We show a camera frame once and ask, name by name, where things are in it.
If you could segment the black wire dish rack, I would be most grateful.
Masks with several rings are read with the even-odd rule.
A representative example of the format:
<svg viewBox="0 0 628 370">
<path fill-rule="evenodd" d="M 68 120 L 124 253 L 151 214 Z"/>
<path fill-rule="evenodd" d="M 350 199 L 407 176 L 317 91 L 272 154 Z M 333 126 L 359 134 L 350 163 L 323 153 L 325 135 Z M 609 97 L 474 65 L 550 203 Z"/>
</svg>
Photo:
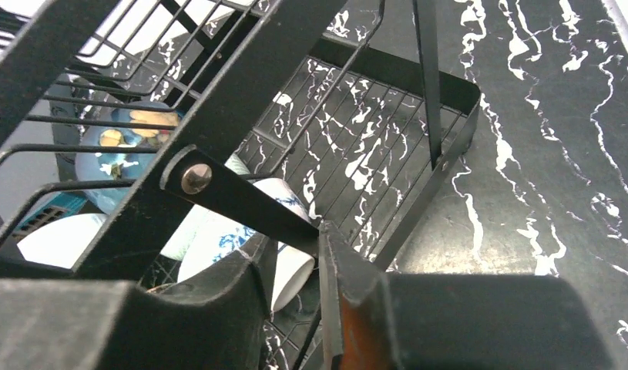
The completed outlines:
<svg viewBox="0 0 628 370">
<path fill-rule="evenodd" d="M 58 190 L 129 187 L 96 239 L 71 268 L 34 264 L 48 279 L 131 281 L 142 277 L 176 229 L 189 206 L 210 207 L 250 225 L 257 234 L 292 243 L 320 261 L 320 227 L 287 214 L 285 207 L 260 194 L 246 177 L 234 175 L 222 161 L 269 110 L 272 95 L 288 85 L 306 59 L 332 66 L 334 89 L 346 76 L 365 79 L 370 87 L 394 91 L 414 100 L 413 113 L 424 113 L 428 155 L 419 162 L 419 192 L 408 190 L 408 210 L 394 207 L 373 261 L 386 272 L 401 245 L 452 166 L 469 148 L 479 115 L 481 92 L 476 84 L 441 72 L 433 65 L 436 38 L 424 35 L 435 20 L 431 3 L 415 5 L 419 62 L 371 49 L 367 41 L 352 43 L 324 34 L 324 23 L 342 7 L 340 1 L 275 1 L 261 11 L 232 4 L 233 24 L 225 28 L 190 82 L 181 86 L 177 103 L 186 108 L 184 123 L 150 168 L 137 180 L 50 183 L 32 195 L 38 200 Z M 23 218 L 20 210 L 0 227 L 0 247 Z"/>
</svg>

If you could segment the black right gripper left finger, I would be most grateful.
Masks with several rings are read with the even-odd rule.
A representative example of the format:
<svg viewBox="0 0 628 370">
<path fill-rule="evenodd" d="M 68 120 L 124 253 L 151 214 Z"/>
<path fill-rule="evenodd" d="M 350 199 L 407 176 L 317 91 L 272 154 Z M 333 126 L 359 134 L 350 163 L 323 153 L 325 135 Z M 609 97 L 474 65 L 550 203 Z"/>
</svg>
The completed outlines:
<svg viewBox="0 0 628 370">
<path fill-rule="evenodd" d="M 0 369 L 256 369 L 276 259 L 256 234 L 157 294 L 0 257 Z"/>
</svg>

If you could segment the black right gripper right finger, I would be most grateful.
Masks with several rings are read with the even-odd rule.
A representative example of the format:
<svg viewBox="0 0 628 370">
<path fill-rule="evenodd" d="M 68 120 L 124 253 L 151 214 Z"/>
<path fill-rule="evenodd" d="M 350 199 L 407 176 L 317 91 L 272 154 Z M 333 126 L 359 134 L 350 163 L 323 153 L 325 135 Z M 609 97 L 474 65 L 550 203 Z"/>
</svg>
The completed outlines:
<svg viewBox="0 0 628 370">
<path fill-rule="evenodd" d="M 323 223 L 326 369 L 611 369 L 576 290 L 533 275 L 387 273 Z"/>
</svg>

